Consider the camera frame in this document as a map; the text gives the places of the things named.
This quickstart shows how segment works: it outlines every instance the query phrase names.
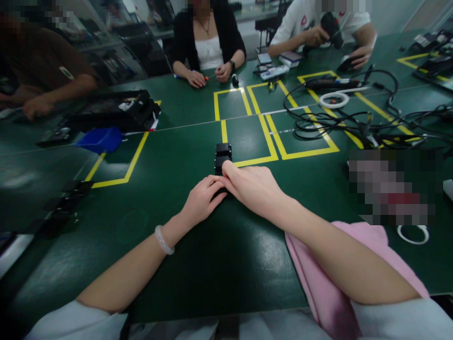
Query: necklace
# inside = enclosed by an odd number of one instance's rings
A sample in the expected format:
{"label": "necklace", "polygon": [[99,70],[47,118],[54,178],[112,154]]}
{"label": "necklace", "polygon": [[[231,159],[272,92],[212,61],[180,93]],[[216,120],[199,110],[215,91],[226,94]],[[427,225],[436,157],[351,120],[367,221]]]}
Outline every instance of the necklace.
{"label": "necklace", "polygon": [[203,27],[204,31],[206,32],[209,38],[209,24],[211,23],[211,20],[208,20],[208,29],[204,28],[204,25],[201,23],[200,20],[198,20],[198,22],[200,23],[201,27]]}

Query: forearm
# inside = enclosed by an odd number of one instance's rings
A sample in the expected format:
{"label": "forearm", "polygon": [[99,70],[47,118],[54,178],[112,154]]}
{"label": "forearm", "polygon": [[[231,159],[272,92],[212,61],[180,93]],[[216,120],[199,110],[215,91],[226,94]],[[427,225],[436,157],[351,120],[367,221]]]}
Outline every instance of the forearm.
{"label": "forearm", "polygon": [[289,199],[275,225],[296,237],[313,254],[335,285],[364,305],[392,304],[420,296],[382,257],[331,223]]}
{"label": "forearm", "polygon": [[69,84],[43,94],[52,103],[77,99],[97,90],[98,86],[92,76],[80,75]]}
{"label": "forearm", "polygon": [[[161,231],[167,245],[173,248],[189,229],[178,214]],[[121,312],[142,291],[165,256],[152,234],[93,281],[77,300],[110,313]]]}
{"label": "forearm", "polygon": [[16,92],[10,96],[9,101],[16,105],[23,105],[26,101],[40,95],[42,90],[37,87],[20,85]]}
{"label": "forearm", "polygon": [[239,69],[245,62],[245,54],[242,50],[237,50],[233,57],[231,58],[232,61],[235,62],[236,69]]}
{"label": "forearm", "polygon": [[301,32],[285,42],[270,45],[268,49],[268,54],[271,57],[276,57],[283,52],[294,51],[298,49],[301,45],[305,44],[306,41],[305,37],[306,37],[305,32]]}
{"label": "forearm", "polygon": [[371,48],[374,48],[376,44],[377,35],[372,23],[362,26],[353,34],[359,47],[369,46]]}
{"label": "forearm", "polygon": [[173,63],[173,72],[177,76],[180,76],[181,78],[187,79],[189,77],[189,74],[190,74],[191,70],[189,70],[182,62],[175,61]]}

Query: black case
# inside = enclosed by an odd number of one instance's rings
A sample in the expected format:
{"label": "black case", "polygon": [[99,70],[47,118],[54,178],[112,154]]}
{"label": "black case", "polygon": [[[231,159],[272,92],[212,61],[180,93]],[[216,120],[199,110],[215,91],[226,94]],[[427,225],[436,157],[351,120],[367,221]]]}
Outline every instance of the black case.
{"label": "black case", "polygon": [[[123,100],[135,98],[137,100],[128,111],[116,107],[109,112],[87,113],[87,109],[104,100]],[[67,117],[66,126],[81,132],[88,132],[93,128],[119,127],[121,132],[149,131],[154,121],[158,119],[160,106],[156,104],[146,90],[106,93],[88,98],[87,104],[78,112]]]}

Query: black cardigan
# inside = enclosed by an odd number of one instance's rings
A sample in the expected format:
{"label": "black cardigan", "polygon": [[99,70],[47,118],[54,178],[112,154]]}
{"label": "black cardigan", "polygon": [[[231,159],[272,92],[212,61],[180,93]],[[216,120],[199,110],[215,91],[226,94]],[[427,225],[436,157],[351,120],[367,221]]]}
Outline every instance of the black cardigan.
{"label": "black cardigan", "polygon": [[[245,45],[237,29],[236,18],[229,6],[214,6],[214,19],[216,20],[218,39],[222,49],[223,62],[226,63],[233,57],[237,50],[245,53]],[[180,12],[175,18],[175,38],[171,52],[172,65],[175,61],[183,64],[188,59],[192,70],[200,70],[200,61],[195,47],[193,36],[193,10]]]}

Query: white sleeve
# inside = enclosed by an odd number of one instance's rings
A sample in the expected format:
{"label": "white sleeve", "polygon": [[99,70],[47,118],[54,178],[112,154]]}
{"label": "white sleeve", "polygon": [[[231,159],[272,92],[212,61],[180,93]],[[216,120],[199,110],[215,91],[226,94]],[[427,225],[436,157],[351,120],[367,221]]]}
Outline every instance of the white sleeve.
{"label": "white sleeve", "polygon": [[453,321],[431,299],[363,306],[351,301],[363,339],[451,339]]}
{"label": "white sleeve", "polygon": [[343,26],[343,34],[352,36],[359,28],[371,22],[368,12],[346,12],[347,18]]}
{"label": "white sleeve", "polygon": [[302,11],[305,0],[294,0],[288,7],[285,16],[283,17],[282,24],[270,42],[271,45],[284,43],[293,37],[293,31],[297,24],[297,18]]}
{"label": "white sleeve", "polygon": [[127,314],[110,315],[72,301],[43,316],[25,340],[118,340]]}

